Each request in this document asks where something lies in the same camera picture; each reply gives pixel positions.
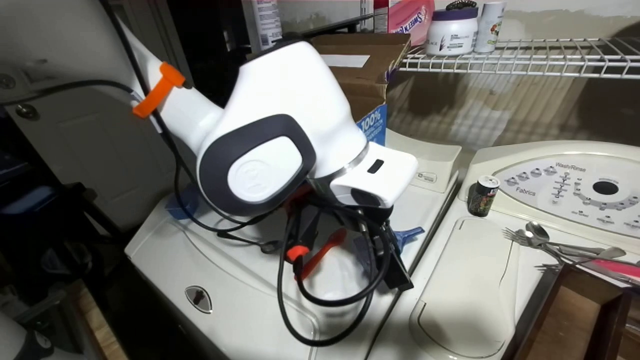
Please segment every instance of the washing machine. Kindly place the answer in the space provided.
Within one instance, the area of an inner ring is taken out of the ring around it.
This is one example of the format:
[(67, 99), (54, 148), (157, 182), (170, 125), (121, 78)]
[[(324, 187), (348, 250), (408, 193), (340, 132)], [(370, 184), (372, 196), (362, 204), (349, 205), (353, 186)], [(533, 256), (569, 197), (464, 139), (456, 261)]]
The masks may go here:
[[(467, 197), (485, 175), (502, 185), (489, 215), (473, 217)], [(543, 275), (535, 266), (556, 263), (503, 230), (535, 220), (550, 241), (620, 247), (627, 252), (620, 259), (635, 263), (638, 179), (640, 149), (626, 145), (553, 141), (478, 151), (413, 273), (414, 289), (399, 297), (368, 359), (500, 359)]]
[[(428, 248), (437, 224), (454, 197), (461, 148), (424, 143), (387, 130), (387, 146), (412, 153), (419, 169), (394, 206), (390, 217), (395, 231), (422, 227), (425, 233), (404, 246), (401, 257), (412, 273)], [(217, 237), (189, 220), (176, 220), (166, 210), (168, 199), (151, 212), (125, 252), (142, 276), (179, 321), (179, 326), (212, 359), (364, 359), (374, 335), (381, 329), (397, 300), (397, 291), (380, 286), (360, 326), (340, 343), (308, 347), (286, 329), (276, 299), (278, 254)], [(198, 219), (211, 226), (230, 227), (207, 206)], [(284, 212), (276, 212), (256, 225), (234, 232), (258, 241), (284, 236)], [(316, 248), (324, 245), (340, 225), (321, 218)], [(307, 289), (323, 299), (342, 299), (368, 283), (358, 249), (350, 241), (332, 248), (305, 280)], [(362, 302), (348, 307), (318, 307), (300, 292), (291, 270), (285, 267), (285, 308), (293, 326), (310, 339), (329, 338), (342, 332), (355, 318)]]

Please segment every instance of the white wire shelf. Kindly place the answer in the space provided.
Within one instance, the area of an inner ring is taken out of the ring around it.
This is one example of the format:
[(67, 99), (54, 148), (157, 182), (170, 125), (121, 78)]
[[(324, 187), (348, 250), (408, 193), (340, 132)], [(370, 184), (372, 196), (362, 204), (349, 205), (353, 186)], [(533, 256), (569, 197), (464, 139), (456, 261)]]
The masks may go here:
[(500, 41), (491, 54), (432, 56), (418, 47), (400, 70), (457, 74), (640, 79), (640, 38), (571, 38)]

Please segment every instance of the purple lid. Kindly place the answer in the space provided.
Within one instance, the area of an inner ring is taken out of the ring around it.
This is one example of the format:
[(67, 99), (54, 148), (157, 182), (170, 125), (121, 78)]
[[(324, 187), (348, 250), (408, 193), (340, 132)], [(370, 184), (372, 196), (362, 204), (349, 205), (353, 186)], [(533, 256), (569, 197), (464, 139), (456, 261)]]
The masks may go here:
[(464, 8), (460, 10), (436, 10), (433, 12), (433, 21), (454, 21), (475, 19), (478, 17), (478, 8)]

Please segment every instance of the control panel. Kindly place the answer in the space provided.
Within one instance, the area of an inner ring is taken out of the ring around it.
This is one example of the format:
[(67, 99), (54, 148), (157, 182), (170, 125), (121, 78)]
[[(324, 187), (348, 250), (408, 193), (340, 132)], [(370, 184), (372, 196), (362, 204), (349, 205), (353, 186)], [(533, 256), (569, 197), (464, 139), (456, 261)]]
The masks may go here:
[(494, 174), (500, 190), (552, 215), (640, 238), (640, 163), (597, 154), (563, 154)]

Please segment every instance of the jar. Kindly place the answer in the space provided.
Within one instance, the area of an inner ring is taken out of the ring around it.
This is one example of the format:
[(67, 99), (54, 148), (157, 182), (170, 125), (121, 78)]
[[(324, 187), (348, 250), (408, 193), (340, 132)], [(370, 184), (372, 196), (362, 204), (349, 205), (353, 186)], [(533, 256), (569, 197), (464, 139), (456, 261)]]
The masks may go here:
[(476, 46), (478, 8), (437, 10), (424, 48), (429, 55), (456, 56), (468, 54)]

